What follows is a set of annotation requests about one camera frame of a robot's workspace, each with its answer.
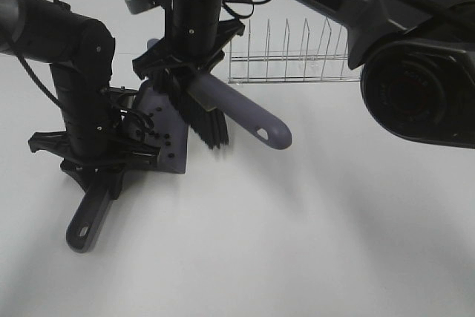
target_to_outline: gray plastic handle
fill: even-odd
[[[188,92],[203,107],[220,109],[271,148],[283,150],[292,144],[292,133],[282,120],[209,72],[199,72]]]

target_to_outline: wire dish rack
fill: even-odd
[[[229,83],[359,81],[361,69],[347,66],[347,30],[317,16],[257,25],[249,20],[244,35],[228,46]]]

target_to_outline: white table surface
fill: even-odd
[[[130,61],[161,10],[65,1],[116,36],[113,85],[138,87]],[[0,69],[0,316],[475,316],[475,152],[388,134],[358,83],[243,86],[291,148],[231,121],[224,151],[190,134],[186,174],[127,174],[80,255],[65,230],[83,193],[27,147],[62,129],[59,111],[15,59]]]

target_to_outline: brush bristles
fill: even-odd
[[[163,71],[147,73],[155,88],[160,93],[165,93],[170,103],[180,113],[183,121],[200,136],[209,148],[220,148],[229,144],[228,127],[224,113],[219,109],[206,111],[199,102],[194,100],[186,90],[186,85],[176,77],[171,77]]]
[[[221,145],[229,144],[228,127],[222,111],[206,111],[187,93],[175,97],[171,104],[209,148],[220,148]]]

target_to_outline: camera lens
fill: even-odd
[[[376,57],[363,71],[361,89],[382,126],[398,135],[421,137],[445,114],[443,78],[443,71],[424,57]]]

